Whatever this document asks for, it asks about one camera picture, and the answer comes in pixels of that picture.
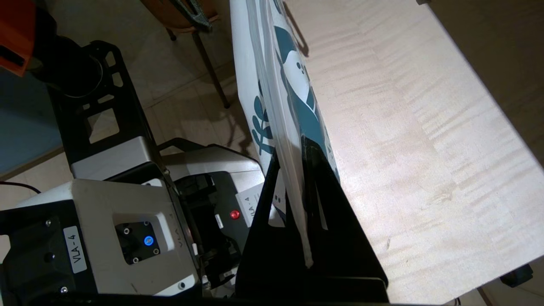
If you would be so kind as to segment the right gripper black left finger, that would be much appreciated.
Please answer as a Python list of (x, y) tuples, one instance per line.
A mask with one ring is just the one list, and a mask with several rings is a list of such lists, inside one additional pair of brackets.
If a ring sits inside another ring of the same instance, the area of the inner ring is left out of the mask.
[(235, 293), (243, 300), (296, 303), (303, 296), (306, 267), (291, 208), (283, 228), (269, 224), (280, 168), (277, 155), (272, 155), (236, 276)]

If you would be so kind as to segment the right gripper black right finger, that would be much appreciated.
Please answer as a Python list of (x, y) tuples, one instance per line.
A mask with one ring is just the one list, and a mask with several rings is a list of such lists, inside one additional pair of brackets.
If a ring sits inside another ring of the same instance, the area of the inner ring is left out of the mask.
[(313, 265), (305, 295), (316, 303), (388, 303), (388, 278), (318, 143), (302, 137)]

